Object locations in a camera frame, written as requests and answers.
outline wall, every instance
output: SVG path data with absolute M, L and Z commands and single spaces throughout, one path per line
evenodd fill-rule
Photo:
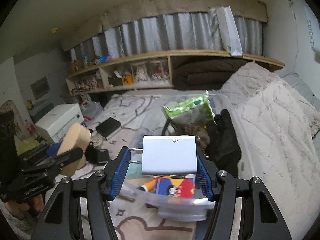
M 61 86 L 66 83 L 67 71 L 65 66 L 70 61 L 61 49 L 40 53 L 33 57 L 17 62 L 15 58 L 15 71 L 24 102 L 31 99 L 32 103 L 51 99 L 56 106 L 62 104 L 60 98 Z M 31 85 L 39 79 L 47 77 L 50 92 L 35 100 L 31 90 Z
M 304 0 L 267 3 L 268 26 L 264 28 L 264 54 L 294 69 L 320 98 L 320 55 L 310 47 Z
M 9 58 L 0 65 L 0 106 L 8 100 L 12 100 L 15 103 L 23 121 L 26 119 L 31 121 L 20 93 L 14 71 L 13 58 Z

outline blue textured grip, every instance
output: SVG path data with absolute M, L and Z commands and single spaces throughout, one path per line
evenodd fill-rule
M 199 156 L 197 155 L 197 174 L 196 178 L 200 184 L 202 194 L 206 196 L 210 201 L 213 199 L 213 193 L 211 190 L 211 179 L 205 170 Z
M 122 156 L 122 160 L 120 161 L 115 174 L 112 177 L 112 185 L 110 197 L 114 200 L 116 196 L 119 195 L 122 184 L 124 182 L 125 175 L 127 174 L 127 170 L 129 167 L 129 161 L 131 160 L 131 152 L 130 149 L 127 148 Z

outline green wet wipes package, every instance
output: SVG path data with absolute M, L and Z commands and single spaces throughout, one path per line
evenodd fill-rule
M 181 126 L 203 126 L 214 118 L 207 95 L 199 95 L 173 107 L 164 106 L 163 108 L 165 116 L 172 119 L 176 125 Z

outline gray pillow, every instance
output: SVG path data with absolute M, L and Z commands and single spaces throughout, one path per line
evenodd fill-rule
M 275 71 L 275 73 L 283 78 L 290 86 L 295 88 L 313 107 L 319 112 L 320 100 L 314 95 L 310 87 L 299 77 L 294 70 L 283 68 Z M 320 132 L 313 137 L 313 144 L 316 148 L 316 153 L 320 161 Z

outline wooden shelf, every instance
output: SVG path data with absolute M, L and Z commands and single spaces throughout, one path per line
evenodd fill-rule
M 117 59 L 111 59 L 105 63 L 94 65 L 88 68 L 84 68 L 79 70 L 75 73 L 69 75 L 66 79 L 67 85 L 69 87 L 69 91 L 75 87 L 73 81 L 78 76 L 83 76 L 84 73 L 87 73 L 92 70 L 99 70 L 103 85 L 105 89 L 95 89 L 87 92 L 76 93 L 74 95 L 80 95 L 84 93 L 100 93 L 100 92 L 109 92 L 109 91 L 119 91 L 119 90 L 131 90 L 131 89 L 151 89 L 151 88 L 172 88 L 172 57 L 180 57 L 180 56 L 209 56 L 209 57 L 231 57 L 227 51 L 225 50 L 206 50 L 206 49 L 185 49 L 185 50 L 168 50 L 168 51 L 155 51 L 155 52 L 148 52 L 143 54 L 137 54 L 127 57 L 121 57 Z M 144 85 L 133 84 L 133 85 L 126 85 L 126 86 L 116 86 L 116 87 L 109 87 L 108 76 L 113 73 L 113 68 L 115 68 L 118 64 L 123 63 L 130 63 L 132 61 L 140 61 L 146 59 L 156 59 L 156 58 L 167 58 L 168 60 L 168 67 L 169 67 L 169 75 L 170 75 L 170 83 L 149 83 Z M 245 60 L 252 60 L 257 63 L 261 63 L 263 67 L 270 69 L 271 71 L 275 69 L 280 69 L 284 67 L 284 63 L 263 56 L 252 55 L 252 54 L 243 54 L 242 56 L 237 56 L 235 58 L 243 58 Z

